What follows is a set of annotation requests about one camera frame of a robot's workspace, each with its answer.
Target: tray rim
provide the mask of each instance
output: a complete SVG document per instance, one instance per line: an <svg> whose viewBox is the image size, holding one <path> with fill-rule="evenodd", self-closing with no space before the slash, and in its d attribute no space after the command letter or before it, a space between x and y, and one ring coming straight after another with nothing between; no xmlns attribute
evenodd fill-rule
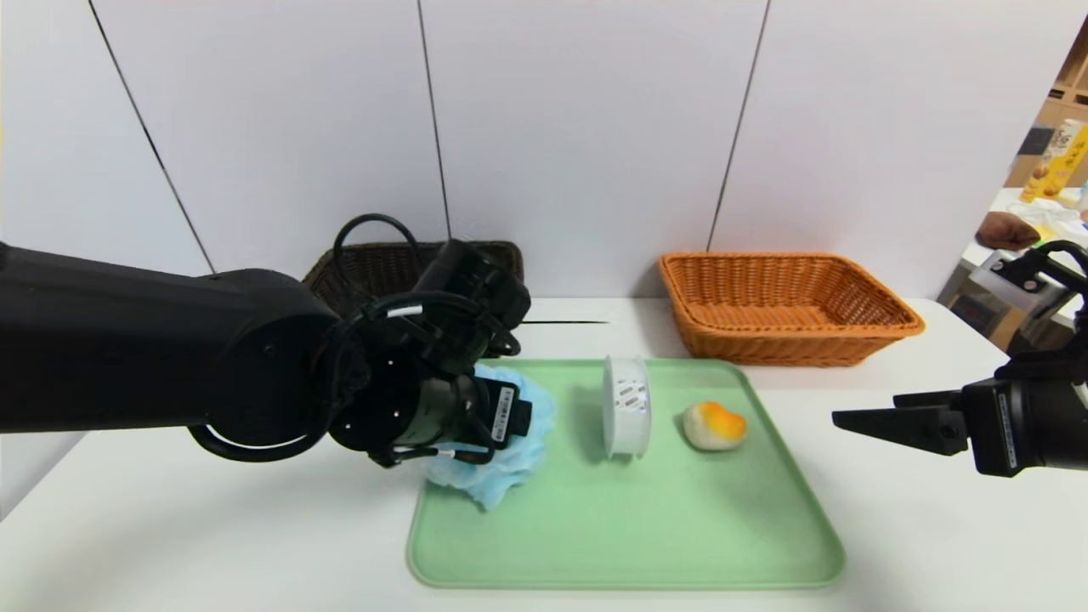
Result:
<svg viewBox="0 0 1088 612"><path fill-rule="evenodd" d="M833 585L839 579L842 578L843 573L846 568L846 549L842 544L842 538L839 537L839 531L834 528L834 524L828 518L827 513L824 511L824 506L819 501L819 498L812 490L808 485L808 479L805 478L804 473L798 465L796 460L793 458L793 453L790 451L789 444L786 443L786 439L778 431L778 427L775 426L775 421L770 418L770 414L767 408L763 405L763 401L759 400L759 395L755 392L752 387L751 381L749 381L747 376L744 371L737 367L734 364L729 362L724 362L721 359L700 359L700 358L653 358L646 357L643 359L646 364L646 370L648 375L653 375L653 366L655 364L683 364L683 363L697 363L701 365L713 365L720 367L722 370L732 374L741 383L741 388L745 394L749 395L753 407L759 415L759 419L763 421L765 429L767 430L770 439L777 443L780 454L783 455L783 463L787 469L793 476L794 482L801 487L801 493L806 499L811 511L819 523L823 524L826 533L830 534L830 552L834 556L833 568L829 576L819 580L808 580L808 582L794 582L789 584L783 583L749 583L745 585L738 586L721 586L721 585L701 585L692 583L655 583L653 585L635 585L635 586L616 586L616 585L592 585L592 584L570 584L567 582L562 583L548 583L534 582L534 583L507 583L503 585L489 585L485 583L467 583L467 582L448 582L428 577L423 571L416 563L413 558L412 542L415 541L416 531L421 521L423 513L423 502L426 498L426 491L431 488L441 488L430 481L424 482L423 487L419 491L419 497L416 499L416 510L412 512L411 525L408 529L408 538L405 542L405 560L408 564L408 570L411 572L412 576L420 584L441 589L455 589L455 590L569 590L569 591L753 591L753 590L800 590L800 589L817 589L825 588ZM554 365L554 364L573 364L591 366L599 364L601 368L604 367L604 359L588 359L588 358L572 358L572 359L543 359L543 358L507 358L507 359L482 359L481 365L489 367L511 367L517 369L518 367L534 367L543 365Z"/></svg>

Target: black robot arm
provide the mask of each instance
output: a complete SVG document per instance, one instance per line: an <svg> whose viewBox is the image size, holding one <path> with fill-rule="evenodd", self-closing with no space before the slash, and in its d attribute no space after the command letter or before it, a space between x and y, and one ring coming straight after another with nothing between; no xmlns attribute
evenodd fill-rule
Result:
<svg viewBox="0 0 1088 612"><path fill-rule="evenodd" d="M329 432L385 466L448 441L485 463L531 406L472 367L517 353L528 308L517 279L458 241L412 292L344 319L270 270L188 278L0 244L0 433L183 426L264 462Z"/></svg>
<svg viewBox="0 0 1088 612"><path fill-rule="evenodd" d="M1068 253L1081 273L1050 259ZM1025 291L1043 286L1040 274L1088 298L1088 252L1058 241L992 269ZM834 424L850 431L932 453L967 450L980 474L1012 477L1026 467L1088 469L1088 301L1062 348L1013 356L993 378L959 391L897 395L894 408L842 411Z"/></svg>

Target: white tape roll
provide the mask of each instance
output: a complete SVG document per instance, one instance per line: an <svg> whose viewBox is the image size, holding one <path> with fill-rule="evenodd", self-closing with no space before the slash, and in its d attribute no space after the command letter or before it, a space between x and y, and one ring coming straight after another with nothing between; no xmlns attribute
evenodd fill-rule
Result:
<svg viewBox="0 0 1088 612"><path fill-rule="evenodd" d="M636 455L650 448L650 378L642 359L607 357L604 375L605 453Z"/></svg>

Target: wicker basket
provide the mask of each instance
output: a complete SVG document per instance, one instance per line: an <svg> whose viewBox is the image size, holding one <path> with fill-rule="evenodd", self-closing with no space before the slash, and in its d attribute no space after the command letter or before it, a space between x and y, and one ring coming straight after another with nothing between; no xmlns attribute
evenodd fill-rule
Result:
<svg viewBox="0 0 1088 612"><path fill-rule="evenodd" d="M925 329L891 290L834 255L673 253L660 270L696 357L851 366Z"/></svg>
<svg viewBox="0 0 1088 612"><path fill-rule="evenodd" d="M445 243L419 243L423 261L433 261L443 244ZM512 272L519 281L524 280L524 266L518 245L502 241L469 244ZM359 306L359 298L353 298L351 294L346 291L343 280L333 269L332 259L332 250L322 255L321 259L302 279L302 284L336 314L344 317ZM356 292L356 294L369 294L378 297L411 291L422 274L408 243L371 243L345 246L344 268L347 274L362 287L362 291Z"/></svg>

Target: white table surface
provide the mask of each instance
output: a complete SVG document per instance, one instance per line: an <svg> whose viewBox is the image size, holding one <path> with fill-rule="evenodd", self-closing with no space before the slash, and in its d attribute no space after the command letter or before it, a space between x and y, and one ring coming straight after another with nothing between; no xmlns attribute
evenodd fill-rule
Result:
<svg viewBox="0 0 1088 612"><path fill-rule="evenodd" d="M998 192L998 197L993 199L993 204L990 206L990 211L994 212L1007 212L1009 206L1012 204L1023 204L1019 200L1021 194L1019 187L1005 187ZM1077 199L1079 197L1080 189L1067 188L1062 191L1062 195L1068 198ZM967 266L969 269L974 270L986 261L986 258L993 254L993 249L985 247L972 237L967 243L967 247L963 249L963 254L960 256L962 265ZM1065 255L1064 253L1055 253L1052 256L1060 264L1067 266L1074 270L1079 270L1077 262ZM1079 295L1074 295L1072 299L1062 306L1058 313L1054 314L1053 320L1061 323L1070 329L1073 328L1073 317L1077 314L1077 310L1084 305L1084 298Z"/></svg>
<svg viewBox="0 0 1088 612"><path fill-rule="evenodd" d="M968 453L831 425L832 409L890 406L895 392L961 387L1004 363L948 310L911 304L926 333L857 367L744 368L845 546L829 588L430 589L405 562L420 464L383 470L327 439L290 461L237 464L166 429L88 434L0 523L0 610L1084 610L1088 475L984 477ZM529 319L609 322L526 326L526 357L684 355L664 301L540 299Z"/></svg>

